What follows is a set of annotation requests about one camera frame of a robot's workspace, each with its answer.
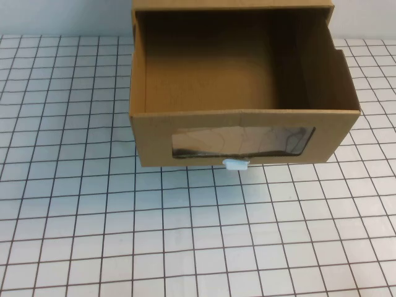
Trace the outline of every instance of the cardboard drawer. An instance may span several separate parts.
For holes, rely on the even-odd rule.
[[[143,166],[315,163],[339,146],[360,107],[332,5],[270,3],[135,1],[129,114]]]

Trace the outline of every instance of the grid square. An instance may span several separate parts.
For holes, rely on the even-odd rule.
[[[194,252],[171,252],[165,254],[165,275],[194,274]]]
[[[77,196],[53,197],[49,207],[49,216],[75,215],[77,213]]]
[[[223,226],[224,246],[250,246],[252,244],[249,226]]]
[[[132,256],[105,258],[102,265],[103,282],[130,280],[132,277]]]
[[[192,249],[191,229],[165,230],[165,251],[185,251]]]
[[[228,271],[254,270],[256,260],[252,247],[233,247],[225,249]]]
[[[381,262],[381,267],[384,271],[385,278],[389,285],[396,285],[396,261]]]
[[[31,288],[34,286],[37,264],[10,265],[4,277],[3,289]]]
[[[367,178],[369,175],[362,161],[343,162],[340,167],[345,178]]]
[[[229,274],[232,296],[260,296],[261,288],[257,272],[238,272]]]
[[[314,249],[320,265],[344,264],[347,262],[340,241],[314,243]]]
[[[190,189],[190,199],[192,206],[201,206],[201,205],[216,205],[216,193],[213,187],[202,187],[197,189]]]
[[[215,175],[216,186],[232,186],[235,184],[240,184],[239,174],[237,171],[216,169],[213,172]]]
[[[164,208],[189,206],[189,195],[187,189],[173,189],[162,191]]]
[[[70,286],[67,297],[96,297],[98,296],[99,285],[79,285]]]
[[[308,221],[307,224],[312,241],[340,239],[333,220]]]
[[[381,148],[382,147],[377,144],[358,146],[359,154],[361,155],[361,158],[365,161],[385,159],[384,153],[382,153]]]
[[[102,283],[100,286],[100,296],[104,297],[111,297],[114,294],[116,296],[129,296],[131,291],[132,282]]]
[[[234,224],[244,224],[247,223],[248,218],[246,217],[246,210],[243,205],[227,205],[220,206],[220,220],[221,225],[234,225]],[[251,210],[252,218],[254,215],[258,216],[258,213],[254,213],[254,210]]]
[[[101,257],[102,242],[102,236],[84,236],[74,238],[72,259]]]
[[[289,271],[286,269],[260,271],[264,295],[285,295],[293,293]]]
[[[347,183],[353,197],[373,196],[377,194],[369,178],[348,179]]]
[[[16,241],[12,245],[10,264],[38,262],[41,241]]]
[[[279,229],[284,243],[310,241],[310,236],[304,222],[279,223]]]
[[[241,186],[216,187],[218,204],[240,204],[243,203]]]
[[[269,189],[271,192],[272,201],[297,200],[296,189],[293,183],[269,184]]]
[[[314,181],[317,180],[314,165],[290,165],[293,181]]]
[[[197,283],[193,276],[167,278],[165,282],[167,296],[184,297],[186,294],[191,297],[197,296]]]
[[[276,223],[251,225],[251,233],[254,244],[281,243],[280,233]]]
[[[96,283],[100,276],[100,259],[71,261],[69,284]]]
[[[349,266],[336,265],[321,268],[328,290],[345,290],[356,288]]]
[[[136,175],[136,190],[161,189],[161,173],[139,173]]]
[[[286,165],[265,166],[264,169],[269,183],[291,181],[290,171]]]
[[[362,197],[355,200],[359,213],[362,217],[373,215],[385,215],[380,198],[378,197]]]
[[[194,207],[191,210],[192,226],[218,226],[220,224],[218,219],[217,207]]]
[[[135,234],[135,241],[140,234]],[[105,235],[103,257],[132,254],[133,240],[132,233]]]
[[[379,195],[396,194],[396,178],[373,178],[372,179]]]
[[[164,280],[139,280],[134,281],[134,296],[156,296],[164,297]]]
[[[163,254],[136,255],[134,257],[134,279],[163,276]]]
[[[323,181],[321,182],[326,198],[345,198],[350,197],[348,186],[345,180]]]
[[[239,175],[242,184],[262,184],[266,182],[264,170],[261,166],[249,167],[245,171],[240,171]]]
[[[290,269],[296,293],[324,290],[321,273],[317,267]]]
[[[188,178],[190,187],[210,187],[214,185],[212,170],[190,170],[188,171]]]
[[[395,236],[395,231],[387,217],[363,218],[363,223],[369,233],[370,238]]]
[[[44,232],[44,218],[19,220],[15,231],[16,240],[42,238]]]
[[[163,211],[163,227],[165,229],[191,227],[189,209],[165,209]]]
[[[376,256],[368,239],[348,240],[348,241],[344,241],[343,245],[348,260],[351,263],[370,262],[376,260]]]
[[[270,194],[269,189],[266,184],[249,184],[243,185],[243,196],[245,203],[254,203],[254,202],[270,202]]]
[[[378,263],[351,265],[358,287],[385,286],[385,279]]]
[[[196,249],[222,247],[222,232],[220,227],[194,228],[194,246]]]
[[[135,231],[162,229],[162,211],[146,210],[135,213]]]
[[[335,220],[341,239],[367,238],[366,231],[359,218]]]
[[[321,184],[317,181],[295,183],[300,200],[324,199]]]
[[[72,238],[45,239],[41,252],[41,261],[69,260]]]
[[[75,223],[75,235],[102,234],[104,223],[105,215],[79,215]]]
[[[286,258],[281,244],[256,246],[256,257],[259,269],[286,268]]]
[[[299,202],[277,202],[273,207],[279,222],[304,220]]]
[[[199,275],[197,286],[200,296],[229,297],[228,281],[225,273],[213,275]]]
[[[331,218],[331,213],[324,200],[302,201],[304,217],[306,220],[320,220]]]
[[[388,162],[385,160],[378,161],[366,161],[364,163],[372,178],[378,178],[383,176],[392,176],[393,172]]]
[[[46,238],[72,236],[75,217],[49,218],[45,230]]]
[[[46,217],[49,202],[49,198],[23,200],[19,218]]]
[[[0,240],[10,241],[15,230],[16,220],[0,221]]]
[[[225,272],[223,249],[208,249],[196,251],[197,273]]]
[[[143,191],[136,192],[136,210],[160,209],[161,192],[160,191]]]
[[[37,286],[66,285],[68,271],[68,262],[40,263],[37,273]]]
[[[381,201],[388,215],[396,214],[396,196],[383,196]]]
[[[320,180],[343,178],[340,167],[336,163],[315,164],[315,169]]]

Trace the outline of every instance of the white grid surface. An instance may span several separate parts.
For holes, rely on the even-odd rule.
[[[324,164],[142,168],[132,39],[0,35],[1,297],[396,296],[396,41],[335,40]]]

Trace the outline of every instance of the white plastic tab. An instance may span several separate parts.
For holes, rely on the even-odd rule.
[[[225,159],[223,164],[227,170],[248,170],[250,161]]]

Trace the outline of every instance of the cardboard box sleeve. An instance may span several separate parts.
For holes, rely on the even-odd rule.
[[[134,0],[143,166],[326,161],[360,115],[328,0]]]

